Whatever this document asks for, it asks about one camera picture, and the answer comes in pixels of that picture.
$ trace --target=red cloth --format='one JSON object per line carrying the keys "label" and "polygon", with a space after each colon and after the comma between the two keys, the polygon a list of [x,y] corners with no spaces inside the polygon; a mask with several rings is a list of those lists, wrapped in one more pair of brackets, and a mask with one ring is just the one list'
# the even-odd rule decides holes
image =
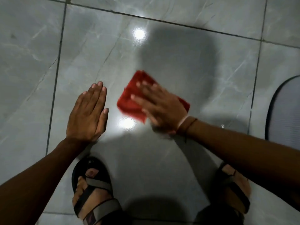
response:
{"label": "red cloth", "polygon": [[[127,87],[125,87],[121,97],[118,99],[117,107],[120,109],[120,111],[123,114],[145,123],[147,117],[145,113],[142,112],[142,107],[138,105],[136,102],[134,102],[133,100],[131,100],[130,98],[130,95],[134,94],[137,95],[138,97],[146,99],[144,94],[137,87],[137,82],[142,82],[142,81],[146,81],[151,85],[156,83],[156,81],[151,76],[149,76],[145,71],[143,70],[136,71],[136,73],[133,75],[132,79],[128,83]],[[187,103],[182,98],[178,97],[178,99],[183,104],[186,111],[189,111],[190,104]]]}

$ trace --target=forearm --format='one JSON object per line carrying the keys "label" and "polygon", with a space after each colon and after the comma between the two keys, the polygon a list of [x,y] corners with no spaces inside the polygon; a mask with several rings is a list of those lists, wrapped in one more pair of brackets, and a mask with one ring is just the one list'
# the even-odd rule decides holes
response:
{"label": "forearm", "polygon": [[267,181],[300,188],[298,150],[201,121],[194,122],[186,134],[263,187]]}
{"label": "forearm", "polygon": [[49,155],[0,186],[0,224],[35,224],[63,174],[86,147],[63,140]]}

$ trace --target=foot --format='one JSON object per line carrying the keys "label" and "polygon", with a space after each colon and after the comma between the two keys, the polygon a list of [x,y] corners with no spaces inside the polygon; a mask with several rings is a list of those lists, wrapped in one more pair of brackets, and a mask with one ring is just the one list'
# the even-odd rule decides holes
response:
{"label": "foot", "polygon": [[[94,168],[90,168],[86,171],[85,175],[88,178],[94,178],[96,176],[96,174],[99,171],[94,169]],[[83,191],[88,187],[88,184],[86,183],[85,179],[80,176],[78,178],[78,183],[77,183],[77,189],[74,193],[74,197],[72,199],[72,204],[73,207],[75,206],[75,204],[77,203],[79,197],[82,195]],[[92,194],[88,197],[87,201],[85,202],[85,204],[83,205],[78,217],[81,220],[84,220],[84,218],[87,216],[87,214],[92,211],[98,204],[102,203],[103,201],[112,199],[112,196],[104,189],[99,189],[96,188]]]}
{"label": "foot", "polygon": [[[228,175],[233,175],[233,181],[239,186],[247,198],[250,197],[251,187],[246,177],[228,164],[222,168],[222,171]],[[245,214],[246,212],[245,205],[229,187],[223,189],[223,191],[219,194],[218,203],[225,203],[233,207],[237,213],[240,212],[241,214]]]}

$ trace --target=hand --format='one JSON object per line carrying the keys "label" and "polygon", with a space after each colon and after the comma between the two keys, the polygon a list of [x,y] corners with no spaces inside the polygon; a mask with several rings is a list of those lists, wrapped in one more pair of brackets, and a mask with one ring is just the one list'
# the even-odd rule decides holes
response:
{"label": "hand", "polygon": [[131,95],[131,99],[142,106],[142,111],[150,121],[165,129],[177,130],[179,123],[186,117],[187,111],[176,95],[169,93],[157,84],[137,83],[137,87],[147,97],[142,99]]}
{"label": "hand", "polygon": [[92,84],[77,99],[67,125],[67,138],[96,141],[105,132],[109,109],[104,109],[106,87]]}

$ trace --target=tile floor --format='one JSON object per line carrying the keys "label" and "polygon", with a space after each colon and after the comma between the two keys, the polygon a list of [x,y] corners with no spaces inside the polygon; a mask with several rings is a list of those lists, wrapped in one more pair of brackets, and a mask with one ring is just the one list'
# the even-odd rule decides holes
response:
{"label": "tile floor", "polygon": [[[220,159],[123,117],[117,99],[144,69],[190,102],[192,115],[264,138],[273,93],[300,72],[299,7],[298,0],[0,0],[0,183],[56,147],[77,96],[102,80],[110,118],[91,153],[107,165],[115,197],[135,224],[197,222]],[[81,224],[71,205],[77,161],[39,224]],[[251,185],[245,224],[300,222],[299,212]]]}

